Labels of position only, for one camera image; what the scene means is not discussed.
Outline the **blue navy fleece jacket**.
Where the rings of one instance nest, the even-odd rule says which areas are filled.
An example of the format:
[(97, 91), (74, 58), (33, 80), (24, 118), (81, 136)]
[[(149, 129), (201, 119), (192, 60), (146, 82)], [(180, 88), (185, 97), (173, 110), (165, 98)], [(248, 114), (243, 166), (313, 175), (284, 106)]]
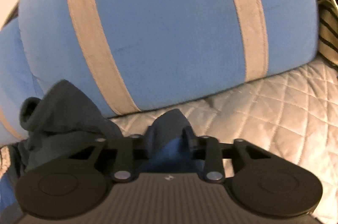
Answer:
[[(19, 122), (29, 136), (1, 150), (6, 171), (1, 178), (1, 222), (17, 223), (29, 210), (47, 218), (82, 214), (104, 199), (113, 182), (83, 162), (70, 159), (96, 138), (123, 137), (81, 90), (63, 80), (41, 99), (27, 98)], [(186, 117), (173, 109), (157, 118), (154, 154), (140, 172), (200, 172), (183, 139)]]

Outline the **white quilted bed cover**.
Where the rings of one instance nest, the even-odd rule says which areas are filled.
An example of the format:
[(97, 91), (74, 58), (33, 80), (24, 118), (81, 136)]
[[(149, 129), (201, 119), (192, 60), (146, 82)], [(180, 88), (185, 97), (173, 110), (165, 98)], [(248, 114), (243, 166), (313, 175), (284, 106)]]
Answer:
[(113, 119), (144, 135), (178, 109), (198, 137), (243, 139), (269, 152), (226, 180), (199, 172), (140, 172), (113, 183), (98, 205), (68, 218), (25, 211), (17, 223), (336, 223), (337, 72), (318, 57), (288, 72), (170, 108)]

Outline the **blue striped pillow right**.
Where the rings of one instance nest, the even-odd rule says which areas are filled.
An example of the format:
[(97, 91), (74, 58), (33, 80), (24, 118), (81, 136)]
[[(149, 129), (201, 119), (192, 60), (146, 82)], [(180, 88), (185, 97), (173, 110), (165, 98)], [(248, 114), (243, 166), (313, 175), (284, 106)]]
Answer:
[(41, 90), (66, 79), (107, 117), (199, 99), (310, 62), (316, 0), (21, 0)]

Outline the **blue striped pillow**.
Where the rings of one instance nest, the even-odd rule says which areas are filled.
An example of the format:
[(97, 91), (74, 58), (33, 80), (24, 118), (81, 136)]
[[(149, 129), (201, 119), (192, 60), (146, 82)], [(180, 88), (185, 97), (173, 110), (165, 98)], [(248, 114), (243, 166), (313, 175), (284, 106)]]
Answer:
[(316, 0), (21, 0), (41, 90), (66, 79), (107, 117), (199, 99), (310, 62)]
[(1, 30), (1, 145), (27, 138), (19, 122), (21, 105), (28, 97), (43, 95), (27, 62), (18, 19), (13, 19)]

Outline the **blue striped pillow left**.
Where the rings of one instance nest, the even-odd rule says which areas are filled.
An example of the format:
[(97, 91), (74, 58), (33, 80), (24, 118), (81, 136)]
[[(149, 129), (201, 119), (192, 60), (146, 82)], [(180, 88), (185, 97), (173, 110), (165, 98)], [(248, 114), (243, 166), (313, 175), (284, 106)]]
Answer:
[(27, 62), (18, 19), (13, 19), (1, 30), (1, 145), (27, 138), (19, 122), (21, 105), (28, 97), (43, 95)]

